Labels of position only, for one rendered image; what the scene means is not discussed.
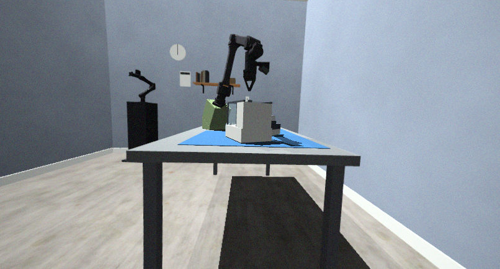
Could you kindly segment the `blue bench mat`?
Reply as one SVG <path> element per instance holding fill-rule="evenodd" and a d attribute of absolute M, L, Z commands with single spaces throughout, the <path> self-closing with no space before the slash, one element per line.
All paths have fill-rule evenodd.
<path fill-rule="evenodd" d="M 273 135 L 269 142 L 240 143 L 225 136 L 225 131 L 204 131 L 178 145 L 330 149 L 283 129 L 280 129 L 280 134 Z"/>

